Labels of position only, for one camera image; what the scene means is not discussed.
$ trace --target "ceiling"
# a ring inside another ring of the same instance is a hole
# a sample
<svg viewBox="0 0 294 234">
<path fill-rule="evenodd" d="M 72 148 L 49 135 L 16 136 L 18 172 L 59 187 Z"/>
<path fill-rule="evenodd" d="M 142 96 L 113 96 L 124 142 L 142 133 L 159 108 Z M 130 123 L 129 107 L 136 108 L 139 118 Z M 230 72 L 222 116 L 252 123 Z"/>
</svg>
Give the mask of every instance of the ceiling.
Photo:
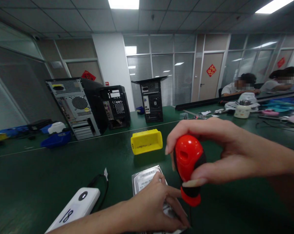
<svg viewBox="0 0 294 234">
<path fill-rule="evenodd" d="M 0 0 L 0 20 L 41 38 L 91 33 L 294 32 L 294 1 L 254 14 L 272 0 L 140 0 L 139 10 L 110 9 L 108 0 Z"/>
</svg>

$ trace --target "pink object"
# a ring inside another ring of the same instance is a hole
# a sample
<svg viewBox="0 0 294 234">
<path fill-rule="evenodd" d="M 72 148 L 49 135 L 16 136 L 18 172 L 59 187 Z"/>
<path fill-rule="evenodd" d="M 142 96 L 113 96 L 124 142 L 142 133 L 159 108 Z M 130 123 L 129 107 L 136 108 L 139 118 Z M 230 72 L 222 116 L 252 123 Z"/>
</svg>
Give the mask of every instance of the pink object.
<svg viewBox="0 0 294 234">
<path fill-rule="evenodd" d="M 278 112 L 271 111 L 271 110 L 264 110 L 264 111 L 262 111 L 262 114 L 270 115 L 270 116 L 277 116 L 277 115 L 279 115 Z"/>
</svg>

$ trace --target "screwdriver handle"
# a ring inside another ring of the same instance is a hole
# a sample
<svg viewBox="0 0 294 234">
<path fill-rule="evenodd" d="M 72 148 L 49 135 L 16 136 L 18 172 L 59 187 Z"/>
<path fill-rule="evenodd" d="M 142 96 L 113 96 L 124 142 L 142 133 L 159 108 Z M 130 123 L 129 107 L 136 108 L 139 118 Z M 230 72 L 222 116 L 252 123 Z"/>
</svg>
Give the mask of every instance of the screwdriver handle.
<svg viewBox="0 0 294 234">
<path fill-rule="evenodd" d="M 173 154 L 181 184 L 189 181 L 193 171 L 206 163 L 206 155 L 200 142 L 191 135 L 183 135 L 177 140 Z M 200 188 L 181 186 L 183 200 L 192 207 L 198 206 L 201 203 Z"/>
</svg>

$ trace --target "white shirt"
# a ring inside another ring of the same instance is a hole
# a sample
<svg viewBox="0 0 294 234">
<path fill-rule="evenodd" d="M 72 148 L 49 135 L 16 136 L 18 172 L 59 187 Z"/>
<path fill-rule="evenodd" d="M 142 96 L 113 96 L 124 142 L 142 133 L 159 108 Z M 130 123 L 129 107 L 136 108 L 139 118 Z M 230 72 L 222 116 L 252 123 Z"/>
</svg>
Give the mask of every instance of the white shirt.
<svg viewBox="0 0 294 234">
<path fill-rule="evenodd" d="M 233 93 L 237 93 L 237 92 L 240 92 L 241 90 L 238 90 L 238 89 L 236 89 L 236 87 L 235 87 L 235 82 L 232 82 L 232 83 L 230 83 L 230 84 L 228 84 L 228 85 L 226 85 L 223 89 L 222 89 L 222 95 L 224 94 L 224 93 L 228 93 L 228 94 L 233 94 Z"/>
<path fill-rule="evenodd" d="M 265 90 L 272 90 L 278 85 L 281 85 L 281 84 L 279 84 L 276 80 L 269 80 L 263 84 L 263 86 L 260 88 L 260 91 L 262 92 Z"/>
</svg>

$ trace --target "ceiling light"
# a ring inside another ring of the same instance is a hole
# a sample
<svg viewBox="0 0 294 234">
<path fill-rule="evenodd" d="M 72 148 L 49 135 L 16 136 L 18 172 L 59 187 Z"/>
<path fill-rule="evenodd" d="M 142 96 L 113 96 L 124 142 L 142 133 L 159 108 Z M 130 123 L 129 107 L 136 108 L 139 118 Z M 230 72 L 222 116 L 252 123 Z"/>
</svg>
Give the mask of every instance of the ceiling light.
<svg viewBox="0 0 294 234">
<path fill-rule="evenodd" d="M 137 46 L 126 46 L 125 53 L 126 54 L 136 54 Z"/>
<path fill-rule="evenodd" d="M 263 48 L 263 47 L 265 47 L 265 46 L 269 46 L 269 45 L 271 45 L 271 44 L 275 44 L 275 43 L 277 43 L 277 42 L 268 42 L 268 43 L 264 43 L 263 45 L 259 45 L 259 46 L 257 46 L 257 47 L 253 47 L 253 49 L 260 49 L 260 48 Z"/>
<path fill-rule="evenodd" d="M 138 9 L 140 0 L 108 0 L 111 9 Z"/>
<path fill-rule="evenodd" d="M 269 4 L 263 6 L 260 10 L 256 11 L 257 14 L 271 14 L 294 0 L 273 0 Z"/>
</svg>

